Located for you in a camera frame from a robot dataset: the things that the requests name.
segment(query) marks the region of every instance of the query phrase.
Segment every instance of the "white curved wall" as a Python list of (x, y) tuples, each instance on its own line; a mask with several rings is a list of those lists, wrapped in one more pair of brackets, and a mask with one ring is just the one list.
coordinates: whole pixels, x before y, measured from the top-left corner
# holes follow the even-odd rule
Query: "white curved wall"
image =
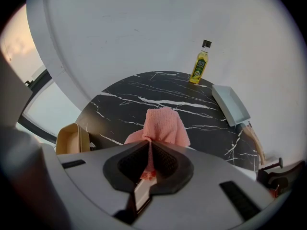
[(27, 13), (46, 68), (80, 109), (130, 75), (190, 73), (208, 39), (203, 78), (234, 88), (267, 154), (306, 157), (306, 46), (278, 0), (27, 0)]

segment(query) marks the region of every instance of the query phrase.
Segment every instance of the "round table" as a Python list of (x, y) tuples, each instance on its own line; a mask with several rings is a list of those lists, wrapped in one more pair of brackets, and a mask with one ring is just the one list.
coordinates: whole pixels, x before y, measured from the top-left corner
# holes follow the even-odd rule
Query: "round table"
[(190, 147), (229, 163), (258, 170), (256, 147), (240, 126), (230, 127), (212, 96), (212, 83), (189, 82), (189, 74), (153, 71), (120, 80), (84, 108), (77, 123), (90, 134), (95, 150), (124, 144), (143, 128), (147, 109), (168, 106), (177, 111)]

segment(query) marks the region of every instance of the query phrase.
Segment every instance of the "gray tray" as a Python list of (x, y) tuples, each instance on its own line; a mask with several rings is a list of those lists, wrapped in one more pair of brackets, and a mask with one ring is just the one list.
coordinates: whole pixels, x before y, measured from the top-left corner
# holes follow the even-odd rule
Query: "gray tray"
[(248, 125), (250, 115), (240, 98), (229, 86), (213, 85), (212, 95), (219, 104), (229, 126)]

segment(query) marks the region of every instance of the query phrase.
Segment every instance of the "pink towel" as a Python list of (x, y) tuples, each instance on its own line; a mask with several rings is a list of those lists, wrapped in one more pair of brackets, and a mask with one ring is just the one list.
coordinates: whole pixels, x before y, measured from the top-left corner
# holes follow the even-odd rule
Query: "pink towel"
[(188, 134), (179, 114), (169, 107), (147, 110), (144, 129), (129, 135), (125, 144), (138, 140), (148, 140), (150, 142), (148, 164), (141, 176), (145, 180), (152, 180), (155, 177), (152, 140), (165, 141), (182, 147), (190, 145)]

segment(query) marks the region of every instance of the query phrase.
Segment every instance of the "yellow oil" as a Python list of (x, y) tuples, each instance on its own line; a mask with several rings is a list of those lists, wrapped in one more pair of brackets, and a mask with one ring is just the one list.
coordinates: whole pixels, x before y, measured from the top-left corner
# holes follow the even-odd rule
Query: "yellow oil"
[(196, 84), (199, 83), (207, 64), (208, 64), (208, 52), (201, 51), (197, 55), (197, 60), (195, 62), (195, 66), (189, 81)]

